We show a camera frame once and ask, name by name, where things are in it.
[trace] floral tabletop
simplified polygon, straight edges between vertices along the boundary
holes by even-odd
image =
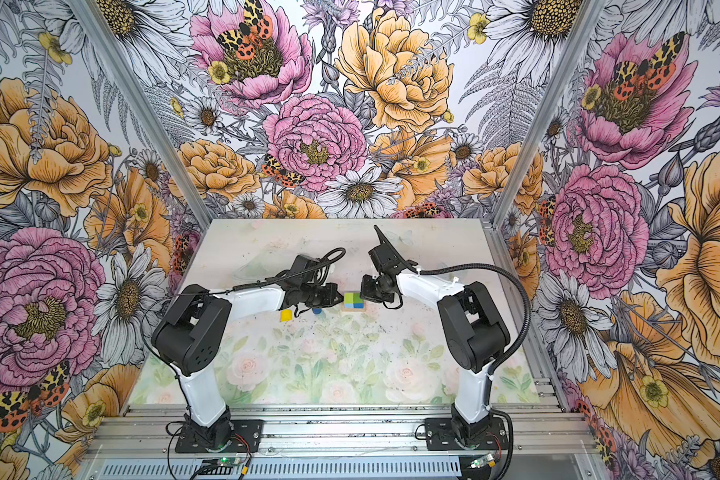
[[[298,253],[319,257],[344,246],[347,254],[329,281],[343,293],[357,291],[362,275],[372,273],[367,252],[378,243],[374,224],[403,255],[426,267],[490,262],[479,220],[294,220],[285,226],[288,231],[267,220],[215,220],[185,284],[228,288],[284,270]],[[460,281],[486,284],[514,338],[517,331],[498,277],[464,273]],[[446,404],[455,398],[460,371],[445,345],[438,314],[414,300],[400,310],[365,303],[364,311],[339,305],[288,322],[280,322],[279,312],[230,322],[213,366],[231,405]],[[539,401],[522,350],[502,365],[498,377],[494,402]],[[182,403],[182,395],[173,373],[151,357],[130,404],[160,403]]]

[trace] black mounting plate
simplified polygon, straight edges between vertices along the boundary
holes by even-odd
[[[507,437],[506,428],[504,427],[504,421],[497,416],[491,418],[485,434],[482,435],[483,440],[478,444],[468,446],[468,448],[463,447],[456,441],[456,435],[454,435],[453,428],[451,427],[450,418],[425,418],[424,431],[427,436],[427,450],[430,452],[443,452],[445,450],[465,450],[466,452],[470,450],[498,450],[496,438],[499,439],[502,446],[509,445],[509,438]]]
[[[263,420],[231,420],[232,432],[241,436],[250,447],[251,453],[259,451]],[[176,453],[208,453],[208,449],[202,446],[195,430],[187,425],[181,427],[179,439],[176,442]],[[230,443],[218,451],[218,453],[245,453],[246,446],[240,440],[232,438]]]

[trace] table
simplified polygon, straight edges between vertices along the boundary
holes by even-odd
[[[297,254],[317,258],[343,246],[347,253],[328,281],[342,293],[359,292],[362,275],[375,275],[368,256],[378,245],[373,225],[425,269],[492,263],[476,219],[214,220],[183,285],[223,290],[274,276]],[[498,275],[485,270],[455,275],[465,284],[486,285],[514,339],[517,329]],[[439,315],[415,300],[400,310],[366,302],[360,312],[338,305],[288,322],[280,322],[280,312],[229,322],[213,368],[231,406],[449,404],[460,370],[445,346]],[[497,377],[493,403],[538,403],[522,349]],[[150,356],[130,404],[183,404],[172,371]]]

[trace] metal post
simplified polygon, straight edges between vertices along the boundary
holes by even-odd
[[[168,171],[184,194],[187,205],[189,205],[195,218],[197,218],[201,230],[204,232],[211,224],[210,212],[202,202],[200,194],[197,193],[197,188],[192,183],[184,165],[179,161],[176,149],[152,109],[152,105],[146,98],[144,90],[141,89],[138,77],[131,68],[130,63],[125,60],[122,51],[118,49],[114,34],[99,11],[96,1],[75,0],[68,2],[68,5],[83,26],[88,38],[94,44],[96,55],[108,67],[111,78],[115,80],[128,105],[138,119],[141,120],[144,131],[152,140],[157,154],[165,162]]]
[[[501,192],[499,203],[496,210],[494,210],[492,220],[494,228],[498,228],[501,222],[504,221],[509,207],[518,194],[523,183],[523,177],[525,177],[530,164],[534,161],[534,155],[544,131],[554,116],[557,102],[560,101],[566,87],[570,86],[570,72],[576,68],[581,55],[586,51],[586,44],[590,40],[597,20],[600,19],[605,4],[606,0],[584,0],[579,8],[579,14],[576,16],[576,22],[570,30],[571,35],[565,44],[563,56],[560,58],[557,67],[552,71],[547,88],[544,90],[544,96],[541,98],[541,103],[536,108],[534,120],[530,122],[528,133],[523,139],[518,161],[515,163],[509,178],[507,178],[507,185]]]

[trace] floral table mat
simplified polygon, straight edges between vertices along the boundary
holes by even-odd
[[[490,262],[479,220],[216,220],[185,284],[228,288],[288,268],[297,253],[320,257],[344,246],[347,255],[329,281],[343,293],[357,291],[362,275],[373,273],[367,252],[378,244],[374,224],[403,255],[427,268]],[[479,271],[459,280],[486,283],[514,338],[498,277]],[[230,322],[213,367],[230,405],[445,404],[455,398],[460,371],[445,345],[439,315],[415,300],[400,310],[366,302],[359,312],[336,306],[288,322],[280,322],[279,312]],[[522,350],[498,370],[493,390],[494,402],[539,401]],[[151,357],[130,403],[181,404],[183,399],[172,371]]]

